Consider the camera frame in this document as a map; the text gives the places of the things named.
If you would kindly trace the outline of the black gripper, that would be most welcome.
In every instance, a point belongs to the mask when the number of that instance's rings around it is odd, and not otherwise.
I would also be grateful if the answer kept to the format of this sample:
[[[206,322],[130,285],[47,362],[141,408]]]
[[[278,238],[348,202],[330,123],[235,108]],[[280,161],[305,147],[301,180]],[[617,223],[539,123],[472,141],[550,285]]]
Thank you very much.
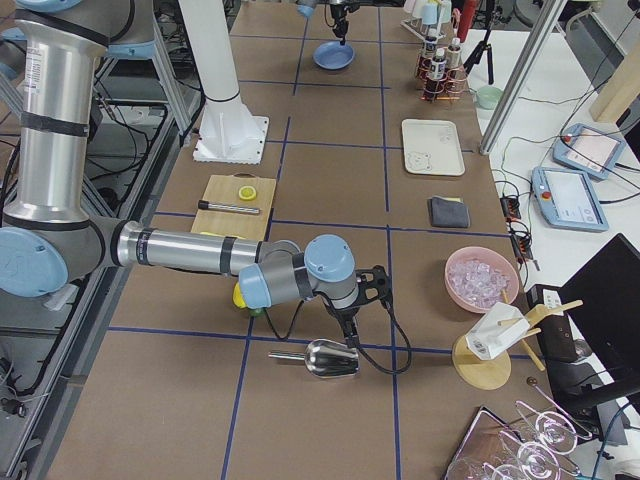
[[[355,316],[361,307],[378,301],[383,309],[391,311],[391,278],[385,268],[375,265],[371,269],[359,269],[355,271],[356,298],[341,309],[341,315]],[[342,322],[342,331],[347,345],[358,345],[359,336],[355,318]]]

